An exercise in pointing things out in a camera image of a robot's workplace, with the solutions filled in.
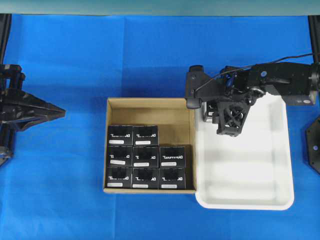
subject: black metal frame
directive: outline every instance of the black metal frame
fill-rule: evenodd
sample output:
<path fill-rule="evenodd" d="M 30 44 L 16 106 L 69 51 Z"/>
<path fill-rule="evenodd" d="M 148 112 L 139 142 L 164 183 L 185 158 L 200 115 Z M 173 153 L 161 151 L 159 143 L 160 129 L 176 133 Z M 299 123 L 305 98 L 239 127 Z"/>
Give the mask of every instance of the black metal frame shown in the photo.
<path fill-rule="evenodd" d="M 0 64 L 4 62 L 11 28 L 11 14 L 0 14 Z"/>

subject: blue cloth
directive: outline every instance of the blue cloth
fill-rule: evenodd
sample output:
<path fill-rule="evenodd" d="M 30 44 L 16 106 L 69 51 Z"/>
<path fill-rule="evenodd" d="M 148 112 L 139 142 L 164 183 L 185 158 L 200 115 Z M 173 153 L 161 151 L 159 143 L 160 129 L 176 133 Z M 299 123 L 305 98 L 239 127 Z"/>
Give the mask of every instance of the blue cloth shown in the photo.
<path fill-rule="evenodd" d="M 287 108 L 288 210 L 205 209 L 193 194 L 102 190 L 107 97 L 183 97 L 190 65 L 213 75 L 311 51 L 305 16 L 14 15 L 5 63 L 22 66 L 25 91 L 67 114 L 17 134 L 15 156 L 0 168 L 0 239 L 319 239 L 320 176 L 306 164 L 304 134 L 319 103 Z"/>

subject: white label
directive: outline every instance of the white label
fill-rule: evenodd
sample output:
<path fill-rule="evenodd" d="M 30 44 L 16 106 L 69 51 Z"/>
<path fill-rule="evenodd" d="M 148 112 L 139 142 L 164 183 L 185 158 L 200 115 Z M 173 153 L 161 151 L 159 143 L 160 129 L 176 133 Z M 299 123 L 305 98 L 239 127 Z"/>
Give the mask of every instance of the white label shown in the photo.
<path fill-rule="evenodd" d="M 134 167 L 149 167 L 149 163 L 148 162 L 135 162 L 133 164 Z"/>
<path fill-rule="evenodd" d="M 177 184 L 161 184 L 162 189 L 176 189 Z"/>
<path fill-rule="evenodd" d="M 122 182 L 108 182 L 106 186 L 107 187 L 122 187 L 123 184 L 122 184 Z"/>
<path fill-rule="evenodd" d="M 151 141 L 135 141 L 136 145 L 150 145 Z"/>
<path fill-rule="evenodd" d="M 132 184 L 133 189 L 147 189 L 148 187 L 148 184 Z"/>
<path fill-rule="evenodd" d="M 126 161 L 121 161 L 121 160 L 110 160 L 111 164 L 120 164 L 120 165 L 125 165 Z"/>
<path fill-rule="evenodd" d="M 177 166 L 177 162 L 176 161 L 166 161 L 166 162 L 162 162 L 161 163 L 161 167 L 167 167 L 167 166 Z"/>
<path fill-rule="evenodd" d="M 110 144 L 124 144 L 124 140 L 109 140 Z"/>

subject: open cardboard box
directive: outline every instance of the open cardboard box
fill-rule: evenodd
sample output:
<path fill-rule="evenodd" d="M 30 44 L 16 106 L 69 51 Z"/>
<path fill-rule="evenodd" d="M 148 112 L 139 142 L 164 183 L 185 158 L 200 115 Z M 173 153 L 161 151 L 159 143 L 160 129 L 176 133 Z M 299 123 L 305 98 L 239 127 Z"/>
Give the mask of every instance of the open cardboard box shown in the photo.
<path fill-rule="evenodd" d="M 108 188 L 107 131 L 109 125 L 158 125 L 160 145 L 185 145 L 186 189 Z M 195 111 L 184 98 L 108 98 L 103 191 L 106 193 L 193 194 L 196 191 Z"/>

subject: black cable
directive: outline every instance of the black cable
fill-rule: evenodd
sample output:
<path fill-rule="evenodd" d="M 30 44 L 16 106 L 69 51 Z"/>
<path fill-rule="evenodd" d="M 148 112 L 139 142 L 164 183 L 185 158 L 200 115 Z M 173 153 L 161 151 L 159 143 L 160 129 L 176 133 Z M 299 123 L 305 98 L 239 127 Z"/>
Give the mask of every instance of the black cable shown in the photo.
<path fill-rule="evenodd" d="M 280 62 L 280 61 L 283 61 L 283 60 L 286 60 L 286 59 L 297 59 L 297 58 L 303 58 L 303 57 L 312 56 L 312 55 L 320 55 L 320 53 L 316 52 L 316 53 L 302 54 L 302 55 L 298 55 L 298 56 L 285 56 L 285 57 L 279 58 L 279 59 L 274 60 L 274 61 L 269 61 L 269 62 L 260 63 L 260 64 L 274 64 L 274 63 L 277 63 L 277 62 Z M 210 82 L 212 82 L 218 76 L 229 74 L 229 73 L 233 73 L 233 72 L 237 72 L 237 71 L 240 71 L 240 70 L 243 70 L 243 69 L 248 69 L 248 68 L 253 67 L 254 65 L 256 65 L 256 64 L 247 65 L 247 66 L 239 67 L 237 69 L 233 69 L 233 70 L 229 70 L 229 71 L 224 71 L 224 72 L 218 73 L 217 75 L 214 75 L 212 78 L 210 78 L 208 81 L 206 81 L 204 84 L 202 84 L 201 86 L 196 88 L 194 93 L 196 93 L 197 91 L 199 91 L 200 89 L 202 89 L 203 87 L 208 85 Z"/>

